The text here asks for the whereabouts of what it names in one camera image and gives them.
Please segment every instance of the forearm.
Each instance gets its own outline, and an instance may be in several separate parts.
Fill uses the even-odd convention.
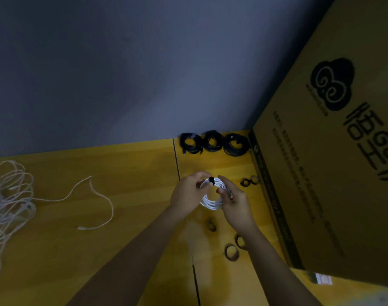
[[[321,306],[256,225],[242,238],[270,306]]]
[[[105,264],[68,306],[136,305],[181,219],[175,209],[166,208]]]

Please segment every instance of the person's right hand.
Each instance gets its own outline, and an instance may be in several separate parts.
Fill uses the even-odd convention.
[[[218,188],[217,190],[217,193],[222,198],[222,210],[228,223],[239,235],[255,228],[256,223],[249,207],[248,196],[228,178],[224,176],[218,176],[218,178],[231,190],[233,195],[231,199],[231,195],[224,189]]]

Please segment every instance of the hand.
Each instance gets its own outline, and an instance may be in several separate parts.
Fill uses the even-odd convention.
[[[207,172],[196,172],[181,179],[174,188],[170,206],[177,209],[182,218],[188,216],[200,204],[202,197],[212,187],[209,182],[200,189],[202,182],[209,177],[211,174]]]
[[[230,226],[242,236],[249,229],[257,227],[249,207],[248,196],[228,178],[224,176],[218,176],[218,178],[231,190],[233,195],[231,199],[231,195],[224,189],[218,188],[217,190],[222,198],[225,218]]]

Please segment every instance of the black gap line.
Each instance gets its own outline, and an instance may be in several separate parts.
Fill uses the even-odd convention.
[[[173,138],[173,148],[174,148],[174,157],[176,158],[177,174],[179,175],[179,180],[180,180],[179,162],[177,161],[176,144],[174,143],[174,138]],[[191,264],[192,264],[192,268],[193,268],[195,291],[197,293],[197,302],[198,302],[198,306],[201,306],[200,292],[198,290],[198,284],[197,284],[197,275],[195,273],[194,258],[192,256],[191,252],[190,252],[190,256],[191,256]]]

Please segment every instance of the black logo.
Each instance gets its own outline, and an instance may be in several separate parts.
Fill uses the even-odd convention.
[[[351,99],[354,65],[345,58],[320,62],[311,73],[310,83],[331,111],[344,108]]]

